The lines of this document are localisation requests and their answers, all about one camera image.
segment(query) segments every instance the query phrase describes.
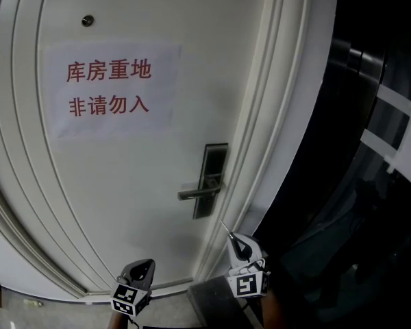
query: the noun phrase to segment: floor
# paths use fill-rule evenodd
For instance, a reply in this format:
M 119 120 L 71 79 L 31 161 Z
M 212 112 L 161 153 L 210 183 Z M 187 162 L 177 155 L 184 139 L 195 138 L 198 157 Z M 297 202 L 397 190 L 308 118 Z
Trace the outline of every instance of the floor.
M 109 304 L 65 304 L 42 301 L 42 307 L 26 304 L 30 297 L 3 290 L 0 329 L 106 329 L 111 317 Z M 200 327 L 185 293 L 152 300 L 138 316 L 142 326 L 167 328 Z

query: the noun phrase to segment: white tape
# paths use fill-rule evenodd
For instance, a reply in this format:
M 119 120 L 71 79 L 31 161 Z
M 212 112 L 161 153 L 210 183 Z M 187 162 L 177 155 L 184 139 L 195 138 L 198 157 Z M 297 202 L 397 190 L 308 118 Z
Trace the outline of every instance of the white tape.
M 411 101 L 408 101 L 408 106 L 410 108 L 409 115 L 411 116 Z M 408 121 L 408 124 L 406 126 L 405 134 L 402 137 L 402 141 L 400 142 L 399 150 L 396 151 L 396 154 L 394 155 L 393 159 L 391 159 L 390 161 L 387 161 L 390 164 L 389 168 L 386 170 L 387 172 L 389 172 L 389 174 L 391 174 L 396 169 L 397 161 L 398 161 L 398 158 L 399 158 L 399 152 L 402 151 L 403 145 L 405 143 L 406 134 L 410 130 L 411 130 L 411 117 L 410 117 L 410 120 Z
M 384 160 L 391 165 L 391 161 L 396 156 L 396 149 L 394 147 L 392 147 L 367 129 L 365 129 L 362 133 L 361 142 L 363 142 L 365 145 L 370 147 L 370 149 L 382 156 Z
M 377 97 L 385 102 L 388 102 L 390 105 L 396 107 L 396 109 L 402 111 L 408 116 L 411 116 L 411 101 L 399 93 L 396 93 L 381 84 L 379 85 L 379 90 L 377 91 Z

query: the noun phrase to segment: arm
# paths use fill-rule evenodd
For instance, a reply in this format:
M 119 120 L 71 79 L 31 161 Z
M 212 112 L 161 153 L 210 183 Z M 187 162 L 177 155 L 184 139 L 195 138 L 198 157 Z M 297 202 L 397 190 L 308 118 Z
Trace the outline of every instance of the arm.
M 263 326 L 265 329 L 287 329 L 286 321 L 274 292 L 269 290 L 265 297 L 261 299 Z
M 110 324 L 108 324 L 108 329 L 127 329 L 128 328 L 128 317 L 120 312 L 112 311 Z

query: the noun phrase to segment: white wall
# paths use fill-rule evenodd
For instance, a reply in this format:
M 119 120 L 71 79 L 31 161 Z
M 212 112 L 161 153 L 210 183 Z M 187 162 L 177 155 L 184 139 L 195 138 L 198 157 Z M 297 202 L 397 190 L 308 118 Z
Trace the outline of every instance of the white wall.
M 323 82 L 335 11 L 336 0 L 311 1 L 305 45 L 288 112 L 265 174 L 238 229 L 240 233 L 252 235 L 255 232 L 273 203 L 303 139 Z M 229 258 L 225 254 L 214 276 L 220 276 L 228 269 Z
M 74 297 L 32 267 L 0 233 L 0 285 L 40 297 L 71 300 Z

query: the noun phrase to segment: electronic door lock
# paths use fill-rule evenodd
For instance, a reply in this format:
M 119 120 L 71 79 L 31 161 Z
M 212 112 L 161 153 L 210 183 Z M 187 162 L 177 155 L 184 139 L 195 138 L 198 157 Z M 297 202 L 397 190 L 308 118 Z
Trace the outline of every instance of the electronic door lock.
M 182 201 L 196 199 L 193 219 L 207 217 L 212 214 L 214 200 L 222 188 L 223 168 L 227 151 L 228 144 L 206 145 L 198 189 L 178 193 L 178 199 Z

